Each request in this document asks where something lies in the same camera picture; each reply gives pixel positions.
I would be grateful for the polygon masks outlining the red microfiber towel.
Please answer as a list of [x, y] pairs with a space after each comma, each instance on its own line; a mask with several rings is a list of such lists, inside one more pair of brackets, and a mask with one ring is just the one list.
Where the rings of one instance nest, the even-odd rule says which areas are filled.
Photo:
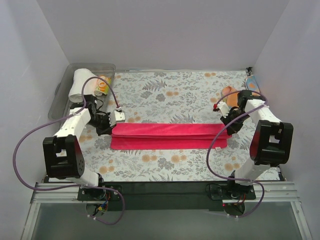
[[231, 136], [215, 123], [119, 123], [112, 130], [113, 150], [187, 150], [227, 147]]

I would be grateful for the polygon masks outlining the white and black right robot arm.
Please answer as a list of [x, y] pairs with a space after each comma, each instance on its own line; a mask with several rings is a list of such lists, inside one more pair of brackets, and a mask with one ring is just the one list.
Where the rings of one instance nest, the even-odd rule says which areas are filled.
[[254, 199], [253, 182], [270, 168], [289, 160], [294, 127], [278, 119], [267, 106], [267, 99], [257, 92], [241, 90], [235, 94], [237, 106], [229, 107], [220, 100], [213, 109], [221, 113], [220, 120], [229, 136], [238, 133], [246, 119], [255, 124], [249, 159], [232, 172], [226, 183], [211, 187], [210, 191], [220, 199]]

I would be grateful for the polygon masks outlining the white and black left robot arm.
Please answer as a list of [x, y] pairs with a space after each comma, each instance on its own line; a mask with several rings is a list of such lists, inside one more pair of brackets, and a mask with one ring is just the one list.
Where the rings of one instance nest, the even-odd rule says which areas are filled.
[[125, 115], [120, 109], [102, 113], [93, 95], [85, 95], [84, 99], [86, 102], [73, 103], [69, 111], [71, 117], [54, 136], [43, 140], [46, 173], [51, 179], [81, 185], [83, 194], [101, 200], [107, 193], [103, 177], [85, 166], [79, 139], [86, 125], [94, 127], [99, 136], [111, 135], [117, 123], [125, 120]]

